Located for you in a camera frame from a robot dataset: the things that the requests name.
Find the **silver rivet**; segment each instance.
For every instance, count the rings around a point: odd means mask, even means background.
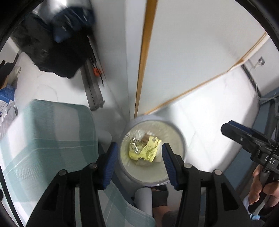
[[[58,174],[59,174],[60,176],[63,176],[63,175],[66,174],[66,170],[65,170],[65,169],[62,169],[62,170],[59,171]]]
[[[190,163],[184,163],[183,165],[185,168],[189,169],[192,167],[192,165]]]
[[[214,170],[214,173],[218,176],[220,176],[222,174],[222,171],[219,169]]]
[[[96,163],[91,163],[91,164],[89,164],[89,168],[90,169],[95,169],[95,168],[97,168],[97,164]]]

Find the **blue box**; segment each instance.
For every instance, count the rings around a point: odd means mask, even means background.
[[[6,87],[0,90],[0,113],[7,107],[8,104],[15,101],[15,89],[7,84]]]

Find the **wooden edge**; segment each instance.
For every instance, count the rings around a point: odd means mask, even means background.
[[[191,91],[209,83],[210,81],[212,80],[215,80],[217,79],[218,77],[228,73],[229,71],[235,69],[236,67],[240,66],[240,65],[243,65],[255,52],[257,52],[262,46],[263,44],[265,44],[265,42],[269,39],[269,36],[268,34],[265,32],[261,37],[260,39],[252,46],[252,48],[250,48],[247,53],[245,53],[232,67],[230,67],[227,71],[191,88],[190,90],[187,90],[185,92],[183,92],[182,94],[172,98],[172,99],[169,99],[168,101],[162,103],[161,105],[158,105],[157,107],[149,110],[148,112],[145,112],[144,115],[147,115],[147,114],[151,114],[151,113],[154,113],[155,111],[158,111],[159,109],[163,108],[164,106],[170,104],[171,102],[174,102],[175,100],[179,99],[179,98],[182,98],[182,96],[190,93]]]
[[[139,61],[139,73],[138,73],[138,83],[136,91],[136,104],[135,104],[135,113],[134,117],[138,115],[138,107],[140,103],[141,88],[143,83],[145,65],[148,56],[149,44],[152,34],[152,28],[156,13],[157,0],[147,0],[146,10],[145,10],[145,19],[143,26],[142,42],[141,42],[141,54]]]

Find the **yellow paper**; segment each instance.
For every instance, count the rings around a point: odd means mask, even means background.
[[[130,146],[129,157],[135,161],[137,161],[139,158],[142,158],[146,161],[153,162],[158,150],[158,144],[160,142],[162,142],[162,140],[158,139],[157,137],[149,136],[148,143],[141,150],[140,153],[135,153],[132,147]]]

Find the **black sandal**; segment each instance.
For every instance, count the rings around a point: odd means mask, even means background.
[[[156,187],[150,187],[151,189],[156,189],[159,191],[152,192],[152,208],[167,206],[167,199],[169,192],[166,185],[160,185]]]

